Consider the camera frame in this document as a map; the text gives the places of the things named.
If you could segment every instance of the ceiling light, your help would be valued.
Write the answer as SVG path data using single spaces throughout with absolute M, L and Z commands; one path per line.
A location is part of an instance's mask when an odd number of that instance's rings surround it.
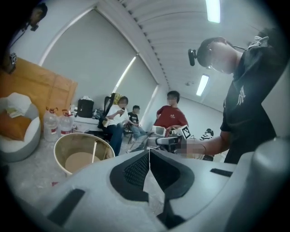
M 201 96 L 206 85 L 208 83 L 208 76 L 207 75 L 203 75 L 201 77 L 200 83 L 199 83 L 199 87 L 198 87 L 198 91 L 196 92 L 197 96 Z
M 221 6 L 219 0 L 206 0 L 208 21 L 214 23 L 221 22 Z
M 126 75 L 126 73 L 128 72 L 129 68 L 131 67 L 131 65 L 133 64 L 133 62 L 136 60 L 136 56 L 133 57 L 133 59 L 131 60 L 131 62 L 129 63 L 129 65 L 127 66 L 127 68 L 125 69 L 125 71 L 123 72 L 122 76 L 120 77 L 119 81 L 117 82 L 113 92 L 117 91 L 117 88 L 119 87 L 119 85 L 121 84 L 124 76 Z

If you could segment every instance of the wooden board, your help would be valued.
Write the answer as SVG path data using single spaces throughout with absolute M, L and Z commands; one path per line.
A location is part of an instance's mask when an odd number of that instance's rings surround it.
M 62 110 L 68 110 L 76 88 L 76 82 L 21 58 L 17 58 L 12 74 L 0 70 L 0 97 L 13 92 L 29 96 L 39 110 L 41 122 L 46 107 L 57 107 L 58 116 Z

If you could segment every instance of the white t-shirt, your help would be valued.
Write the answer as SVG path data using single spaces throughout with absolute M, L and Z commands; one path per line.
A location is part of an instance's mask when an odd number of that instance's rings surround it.
M 122 108 L 120 108 L 118 105 L 112 105 L 107 116 L 111 116 L 112 114 L 115 114 L 117 111 L 121 110 Z M 119 114 L 117 114 L 113 119 L 111 119 L 109 121 L 108 126 L 110 125 L 117 125 L 119 123 L 122 123 L 125 120 L 128 120 L 129 116 L 128 116 L 128 111 L 127 109 L 125 109 L 124 114 L 122 114 L 121 116 Z

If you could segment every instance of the plastic water jug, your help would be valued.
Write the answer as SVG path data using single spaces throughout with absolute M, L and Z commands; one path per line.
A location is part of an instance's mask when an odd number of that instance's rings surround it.
M 57 108 L 46 108 L 46 112 L 43 117 L 43 135 L 44 139 L 48 142 L 55 142 L 58 140 L 58 117 L 55 114 L 57 110 Z
M 68 114 L 67 110 L 63 110 L 63 115 L 59 119 L 58 136 L 64 136 L 72 133 L 73 130 L 73 115 Z

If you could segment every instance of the bucket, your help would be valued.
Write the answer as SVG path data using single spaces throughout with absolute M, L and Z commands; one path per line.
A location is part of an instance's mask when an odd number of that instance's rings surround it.
M 89 134 L 72 133 L 64 135 L 55 143 L 54 158 L 60 168 L 71 175 L 92 163 L 95 142 L 94 163 L 115 157 L 112 147 L 104 140 Z

